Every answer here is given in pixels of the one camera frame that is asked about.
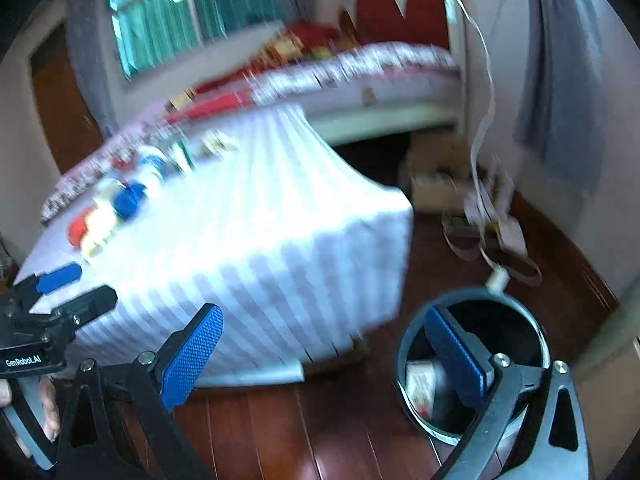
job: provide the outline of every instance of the blue textured pad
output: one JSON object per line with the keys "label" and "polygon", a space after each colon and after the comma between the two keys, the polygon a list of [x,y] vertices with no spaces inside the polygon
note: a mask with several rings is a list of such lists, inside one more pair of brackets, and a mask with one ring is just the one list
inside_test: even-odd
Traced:
{"label": "blue textured pad", "polygon": [[223,328],[222,310],[213,306],[167,367],[162,379],[162,403],[171,411],[187,400],[200,372],[218,344]]}
{"label": "blue textured pad", "polygon": [[68,264],[68,266],[41,275],[36,283],[36,291],[41,294],[50,294],[62,286],[79,280],[81,276],[82,268],[78,264]]}
{"label": "blue textured pad", "polygon": [[487,390],[484,373],[436,308],[427,310],[424,331],[462,403],[479,409]]}

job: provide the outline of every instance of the brown door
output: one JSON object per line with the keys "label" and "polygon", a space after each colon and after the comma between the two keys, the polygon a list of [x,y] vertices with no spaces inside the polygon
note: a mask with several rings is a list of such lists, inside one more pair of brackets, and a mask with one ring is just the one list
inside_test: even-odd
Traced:
{"label": "brown door", "polygon": [[76,84],[60,25],[31,56],[31,77],[40,123],[60,173],[102,144],[102,135]]}

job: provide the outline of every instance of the bed frame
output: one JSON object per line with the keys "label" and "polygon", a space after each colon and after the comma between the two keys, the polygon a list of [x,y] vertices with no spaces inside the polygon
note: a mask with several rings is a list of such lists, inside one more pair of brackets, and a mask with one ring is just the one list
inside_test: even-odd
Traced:
{"label": "bed frame", "polygon": [[340,29],[369,41],[404,41],[448,48],[460,65],[460,104],[416,101],[375,104],[309,115],[316,132],[332,146],[422,128],[453,126],[465,135],[467,76],[465,22],[455,0],[354,0],[342,8]]}

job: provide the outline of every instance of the screw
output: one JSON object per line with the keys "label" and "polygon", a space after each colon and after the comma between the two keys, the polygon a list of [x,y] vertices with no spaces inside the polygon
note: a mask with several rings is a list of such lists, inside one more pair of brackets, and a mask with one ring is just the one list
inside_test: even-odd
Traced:
{"label": "screw", "polygon": [[501,366],[502,368],[506,368],[511,364],[511,359],[509,359],[509,356],[507,354],[499,353],[494,355],[494,363],[496,363],[498,366]]}
{"label": "screw", "polygon": [[88,372],[94,367],[94,365],[95,365],[95,361],[93,359],[85,359],[80,363],[80,369],[83,372]]}
{"label": "screw", "polygon": [[145,351],[138,356],[138,362],[141,365],[149,365],[154,361],[155,358],[156,354],[154,354],[153,352]]}
{"label": "screw", "polygon": [[565,374],[569,371],[569,367],[564,361],[554,361],[554,368],[561,374]]}

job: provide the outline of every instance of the white cable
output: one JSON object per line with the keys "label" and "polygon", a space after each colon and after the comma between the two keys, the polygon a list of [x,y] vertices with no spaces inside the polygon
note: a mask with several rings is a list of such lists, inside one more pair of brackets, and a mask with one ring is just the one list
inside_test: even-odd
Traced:
{"label": "white cable", "polygon": [[495,117],[495,86],[494,86],[494,78],[491,70],[491,59],[489,57],[489,50],[486,46],[486,41],[484,40],[484,36],[482,35],[482,30],[478,26],[476,20],[474,20],[469,13],[466,11],[465,5],[461,0],[456,0],[463,14],[465,15],[467,21],[473,26],[473,28],[478,32],[478,36],[480,36],[480,41],[482,42],[482,49],[484,50],[484,60],[486,63],[486,75],[489,79],[489,105],[486,113],[478,123],[478,130],[474,136],[474,140],[471,143],[471,149],[469,153],[470,163],[471,163],[471,177],[474,182],[474,189],[476,191],[476,200],[478,202],[478,209],[480,210],[481,224],[480,224],[480,254],[487,262],[487,264],[493,269],[497,269],[499,265],[495,263],[484,251],[484,247],[486,246],[484,242],[484,230],[486,227],[485,219],[488,217],[488,213],[486,208],[484,207],[484,201],[482,200],[482,194],[480,192],[480,180],[478,179],[478,155],[480,153],[480,148],[484,143],[484,138],[486,137],[486,133],[494,123]]}

